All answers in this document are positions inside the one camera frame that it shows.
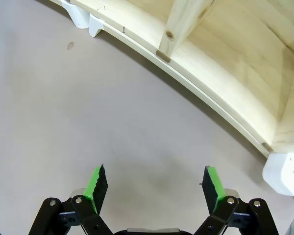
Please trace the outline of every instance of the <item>wooden panel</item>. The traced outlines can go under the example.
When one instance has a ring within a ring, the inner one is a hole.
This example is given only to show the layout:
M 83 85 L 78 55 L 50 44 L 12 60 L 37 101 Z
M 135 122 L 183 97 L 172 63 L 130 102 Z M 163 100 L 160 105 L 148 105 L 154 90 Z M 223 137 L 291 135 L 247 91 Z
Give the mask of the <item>wooden panel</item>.
M 173 53 L 170 64 L 223 107 L 260 143 L 271 145 L 278 125 L 276 116 L 229 71 L 189 41 Z
M 294 152 L 294 81 L 272 147 L 276 152 Z
M 242 2 L 218 1 L 189 40 L 234 75 L 279 121 L 292 84 L 294 52 L 268 27 L 270 22 L 252 11 L 278 14 L 277 9 L 264 0 L 253 8 Z
M 166 23 L 174 0 L 128 0 L 140 9 Z

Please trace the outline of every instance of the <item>white plastic clip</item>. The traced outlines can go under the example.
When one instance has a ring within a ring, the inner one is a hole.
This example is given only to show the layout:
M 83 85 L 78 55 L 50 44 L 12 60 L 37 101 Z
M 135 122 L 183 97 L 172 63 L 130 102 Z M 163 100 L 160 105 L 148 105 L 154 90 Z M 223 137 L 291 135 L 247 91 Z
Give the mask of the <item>white plastic clip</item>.
M 294 153 L 270 153 L 263 178 L 276 192 L 294 196 Z
M 95 37 L 103 29 L 104 21 L 89 14 L 89 34 Z
M 73 23 L 78 28 L 89 27 L 89 13 L 79 6 L 75 6 L 66 0 L 61 0 L 62 7 L 67 10 Z

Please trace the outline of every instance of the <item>wooden beam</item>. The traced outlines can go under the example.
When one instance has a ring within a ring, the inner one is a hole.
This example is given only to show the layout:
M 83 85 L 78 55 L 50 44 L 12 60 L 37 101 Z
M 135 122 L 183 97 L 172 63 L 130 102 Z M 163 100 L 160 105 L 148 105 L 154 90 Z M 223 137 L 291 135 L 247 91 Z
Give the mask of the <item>wooden beam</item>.
M 170 57 L 173 51 L 199 24 L 214 0 L 175 0 L 166 24 L 159 51 Z

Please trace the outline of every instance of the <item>floor stain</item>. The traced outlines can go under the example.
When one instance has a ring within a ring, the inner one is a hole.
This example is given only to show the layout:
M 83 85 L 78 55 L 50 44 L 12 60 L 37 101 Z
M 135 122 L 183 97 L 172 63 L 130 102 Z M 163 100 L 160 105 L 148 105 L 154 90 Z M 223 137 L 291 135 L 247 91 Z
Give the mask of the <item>floor stain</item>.
M 71 50 L 73 46 L 74 46 L 74 42 L 70 42 L 68 44 L 67 50 Z

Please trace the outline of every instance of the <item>wooden frame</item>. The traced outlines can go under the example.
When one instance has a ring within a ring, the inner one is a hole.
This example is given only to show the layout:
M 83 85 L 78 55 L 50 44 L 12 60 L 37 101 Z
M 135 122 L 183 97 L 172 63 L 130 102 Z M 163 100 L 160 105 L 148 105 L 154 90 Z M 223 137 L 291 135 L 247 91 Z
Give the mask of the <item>wooden frame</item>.
M 265 156 L 294 151 L 294 1 L 51 1 L 90 13 L 92 32 L 159 66 Z

